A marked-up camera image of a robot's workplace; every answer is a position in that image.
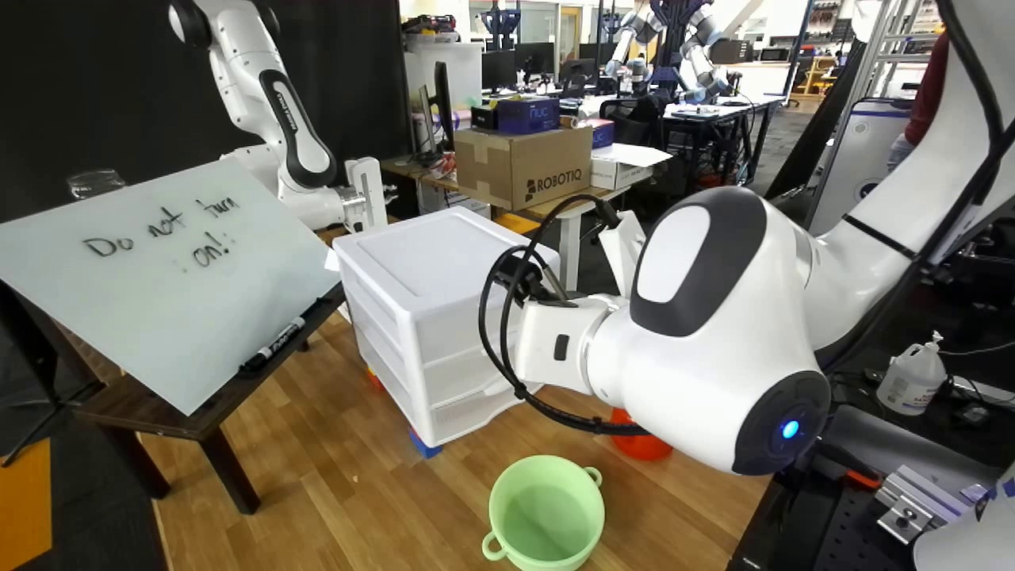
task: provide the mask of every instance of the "whiteboard easel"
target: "whiteboard easel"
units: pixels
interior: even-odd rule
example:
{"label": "whiteboard easel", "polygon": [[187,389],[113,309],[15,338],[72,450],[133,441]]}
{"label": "whiteboard easel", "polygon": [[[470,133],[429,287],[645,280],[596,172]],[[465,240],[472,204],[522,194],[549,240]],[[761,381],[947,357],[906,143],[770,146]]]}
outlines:
{"label": "whiteboard easel", "polygon": [[0,280],[184,416],[340,281],[229,162],[0,225]]}

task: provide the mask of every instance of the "blue light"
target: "blue light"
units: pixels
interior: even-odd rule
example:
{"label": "blue light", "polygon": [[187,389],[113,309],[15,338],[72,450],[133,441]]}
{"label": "blue light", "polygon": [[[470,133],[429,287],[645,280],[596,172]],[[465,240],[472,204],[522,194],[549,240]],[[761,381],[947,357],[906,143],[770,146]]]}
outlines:
{"label": "blue light", "polygon": [[794,441],[799,435],[799,417],[791,417],[787,425],[782,425],[782,441]]}

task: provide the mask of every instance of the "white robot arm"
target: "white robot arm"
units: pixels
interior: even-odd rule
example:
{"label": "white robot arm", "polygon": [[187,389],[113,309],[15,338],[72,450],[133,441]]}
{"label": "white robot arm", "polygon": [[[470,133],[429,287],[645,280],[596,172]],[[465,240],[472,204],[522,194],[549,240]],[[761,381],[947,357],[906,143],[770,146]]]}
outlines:
{"label": "white robot arm", "polygon": [[956,51],[935,123],[841,225],[811,238],[753,190],[705,190],[646,238],[631,296],[522,300],[517,378],[628,410],[718,469],[794,464],[830,407],[816,351],[1015,194],[1015,162],[1001,162],[1015,100],[998,100],[1015,90],[1001,57],[1015,47],[997,24],[1015,22],[1015,2],[942,0],[942,16]]}
{"label": "white robot arm", "polygon": [[280,30],[272,9],[257,0],[170,0],[168,22],[184,45],[208,54],[231,123],[262,138],[262,146],[226,159],[260,174],[280,204],[311,228],[335,220],[353,230],[384,225],[384,185],[374,159],[344,162],[353,180],[344,196],[325,188],[335,176],[335,159],[289,83],[272,42]]}

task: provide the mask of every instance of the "black cable bundle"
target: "black cable bundle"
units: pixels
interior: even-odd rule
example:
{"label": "black cable bundle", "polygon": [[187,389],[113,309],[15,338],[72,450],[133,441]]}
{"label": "black cable bundle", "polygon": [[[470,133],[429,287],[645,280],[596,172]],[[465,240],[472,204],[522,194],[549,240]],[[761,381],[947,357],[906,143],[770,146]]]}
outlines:
{"label": "black cable bundle", "polygon": [[[560,200],[540,220],[540,228],[534,230],[525,247],[507,247],[494,261],[494,266],[487,268],[487,277],[481,281],[481,292],[478,292],[478,342],[481,342],[487,361],[514,388],[514,396],[531,403],[534,410],[540,410],[544,417],[560,421],[560,425],[578,428],[578,431],[594,431],[594,435],[645,435],[639,425],[611,425],[611,421],[601,421],[596,416],[594,417],[575,416],[575,413],[564,413],[564,410],[540,399],[536,392],[531,392],[531,388],[517,378],[517,372],[509,363],[509,348],[507,348],[509,306],[522,304],[534,296],[553,296],[559,304],[570,304],[567,292],[560,287],[560,281],[553,272],[553,266],[540,255],[536,244],[544,234],[549,220],[559,218],[559,212],[564,212],[567,206],[582,204],[582,200],[596,206],[596,214],[599,214],[601,225],[609,225],[609,228],[619,225],[619,214],[611,212],[611,206],[605,200],[596,200],[590,194],[578,194],[578,196]],[[553,280],[554,292],[543,292],[540,287],[543,277]],[[497,321],[497,332],[502,332],[497,348],[491,346],[487,330],[484,330],[484,306],[487,306],[487,292],[491,292],[494,281],[502,281],[507,287],[507,297],[503,297],[503,306],[502,306],[502,321]]]}

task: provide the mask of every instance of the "white plastic drawer unit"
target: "white plastic drawer unit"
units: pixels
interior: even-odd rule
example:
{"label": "white plastic drawer unit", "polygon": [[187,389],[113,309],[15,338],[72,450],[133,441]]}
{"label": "white plastic drawer unit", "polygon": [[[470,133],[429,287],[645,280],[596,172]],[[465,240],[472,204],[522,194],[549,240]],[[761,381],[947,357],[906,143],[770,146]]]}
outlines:
{"label": "white plastic drawer unit", "polygon": [[[333,240],[358,351],[429,447],[517,403],[478,346],[481,281],[514,244],[525,238],[463,206]],[[494,286],[491,336],[502,304]]]}

